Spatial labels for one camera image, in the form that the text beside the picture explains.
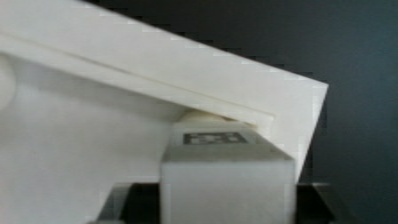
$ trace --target angled white board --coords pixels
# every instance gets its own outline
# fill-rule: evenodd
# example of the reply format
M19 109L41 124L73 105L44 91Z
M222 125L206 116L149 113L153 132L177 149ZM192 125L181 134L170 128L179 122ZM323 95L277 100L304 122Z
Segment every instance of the angled white board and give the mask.
M37 63L9 62L18 86L0 111L0 223L89 224L113 185L158 182L186 108Z
M254 125L296 160L327 84L74 0L3 0L0 51Z

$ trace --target label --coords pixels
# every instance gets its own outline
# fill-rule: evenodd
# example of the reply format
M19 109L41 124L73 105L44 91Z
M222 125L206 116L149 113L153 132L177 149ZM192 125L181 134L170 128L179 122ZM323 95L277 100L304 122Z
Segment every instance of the label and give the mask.
M217 133L186 133L183 135L185 145L234 144L247 143L247 140L238 132Z

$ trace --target black background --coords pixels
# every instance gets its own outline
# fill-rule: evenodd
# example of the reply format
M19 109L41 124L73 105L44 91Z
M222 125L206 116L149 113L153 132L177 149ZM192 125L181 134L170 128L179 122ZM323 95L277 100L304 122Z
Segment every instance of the black background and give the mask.
M398 1L90 2L328 83L300 181L332 184L360 223L398 223Z

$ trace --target white block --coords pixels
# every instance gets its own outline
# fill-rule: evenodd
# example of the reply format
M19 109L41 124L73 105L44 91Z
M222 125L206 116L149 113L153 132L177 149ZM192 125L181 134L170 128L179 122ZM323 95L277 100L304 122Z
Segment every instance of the white block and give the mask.
M305 159L327 84L82 1L3 0L0 52L250 123Z
M183 123L161 161L161 224L288 224L295 161L245 125Z

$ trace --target black base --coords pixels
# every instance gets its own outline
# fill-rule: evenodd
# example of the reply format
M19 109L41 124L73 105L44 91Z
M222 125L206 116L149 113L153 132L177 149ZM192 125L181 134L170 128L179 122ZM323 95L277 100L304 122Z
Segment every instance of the black base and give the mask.
M133 184L119 219L126 224L160 224L160 186ZM357 223L327 185L296 187L296 224Z

